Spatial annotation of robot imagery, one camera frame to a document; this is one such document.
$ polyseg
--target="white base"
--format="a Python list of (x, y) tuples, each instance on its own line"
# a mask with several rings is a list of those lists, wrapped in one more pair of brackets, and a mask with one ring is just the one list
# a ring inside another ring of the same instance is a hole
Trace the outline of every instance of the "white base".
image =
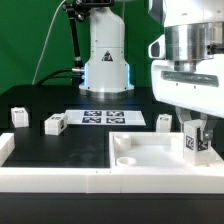
[(110, 133), (110, 169), (0, 168), (0, 192), (224, 193), (224, 163), (214, 150), (209, 166), (192, 166), (182, 158), (181, 133), (126, 133), (133, 152), (125, 155), (137, 164), (118, 167), (115, 134)]

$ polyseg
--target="green wall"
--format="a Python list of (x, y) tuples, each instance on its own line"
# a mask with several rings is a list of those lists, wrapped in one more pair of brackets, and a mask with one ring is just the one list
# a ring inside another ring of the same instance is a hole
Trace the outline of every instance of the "green wall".
[[(61, 0), (0, 1), (0, 93), (14, 85), (31, 84), (46, 34)], [(112, 10), (122, 15), (123, 3)], [(131, 65), (131, 82), (151, 86), (148, 45), (160, 36), (162, 27), (148, 15), (148, 0), (125, 3), (125, 55)], [(89, 21), (78, 24), (81, 54), (89, 58)], [(53, 71), (73, 66), (73, 51), (67, 15), (61, 10), (55, 21), (37, 80)], [(48, 84), (70, 84), (52, 80)]]

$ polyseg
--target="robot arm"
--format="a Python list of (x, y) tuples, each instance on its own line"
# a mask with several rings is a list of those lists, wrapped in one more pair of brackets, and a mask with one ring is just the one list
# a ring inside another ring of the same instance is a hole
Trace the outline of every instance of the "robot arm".
[[(224, 1), (149, 0), (149, 14), (164, 26), (149, 46), (149, 56), (160, 59), (151, 67), (154, 95), (176, 106), (190, 157), (209, 155), (217, 117), (224, 118)], [(190, 110), (201, 118), (191, 120)]]

